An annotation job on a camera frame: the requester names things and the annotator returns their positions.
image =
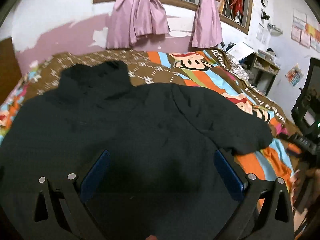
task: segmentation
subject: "blue gripper pad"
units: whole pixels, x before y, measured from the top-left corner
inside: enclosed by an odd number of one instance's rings
[[[107,150],[104,150],[81,183],[79,197],[83,204],[93,197],[109,164],[110,153]]]
[[[232,199],[242,201],[244,198],[244,184],[219,150],[214,153],[214,166]]]

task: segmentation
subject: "bedsheet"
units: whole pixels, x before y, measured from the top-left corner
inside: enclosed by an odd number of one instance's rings
[[[106,50],[82,56],[62,53],[35,66],[20,80],[0,108],[0,141],[10,130],[23,102],[56,88],[63,69],[75,64],[94,66],[108,60],[125,62],[131,83],[135,86],[165,82],[206,87],[221,94],[241,110],[263,119],[269,124],[274,137],[280,132],[293,134],[297,131],[275,102],[232,73],[227,55],[220,49],[185,54]],[[282,177],[290,190],[290,176],[295,167],[279,139],[275,138],[268,148],[259,152],[235,156],[235,161],[246,173],[255,173],[259,179],[274,180]]]

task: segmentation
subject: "wall poster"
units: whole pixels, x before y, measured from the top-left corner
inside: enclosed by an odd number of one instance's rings
[[[299,83],[301,78],[303,78],[303,73],[299,68],[299,65],[296,64],[292,69],[290,69],[285,75],[287,80],[295,87]]]
[[[293,10],[291,39],[320,52],[320,24],[315,17]]]

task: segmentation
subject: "sweater sleeve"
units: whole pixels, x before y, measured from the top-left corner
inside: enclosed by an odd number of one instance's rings
[[[175,85],[173,100],[179,111],[219,148],[247,154],[272,142],[271,129],[262,119],[239,109],[213,90]]]

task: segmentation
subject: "metal screw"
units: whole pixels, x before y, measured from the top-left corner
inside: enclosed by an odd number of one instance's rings
[[[249,173],[248,174],[248,178],[251,179],[251,180],[255,180],[257,178],[257,176],[254,175],[253,173]]]
[[[74,173],[70,173],[68,175],[68,179],[74,179],[75,177],[76,177],[76,174],[74,174]]]
[[[39,179],[39,182],[40,182],[40,183],[44,183],[44,182],[45,182],[45,177],[41,177],[41,178]]]
[[[284,180],[282,178],[278,178],[277,181],[280,183],[280,184],[284,184]]]

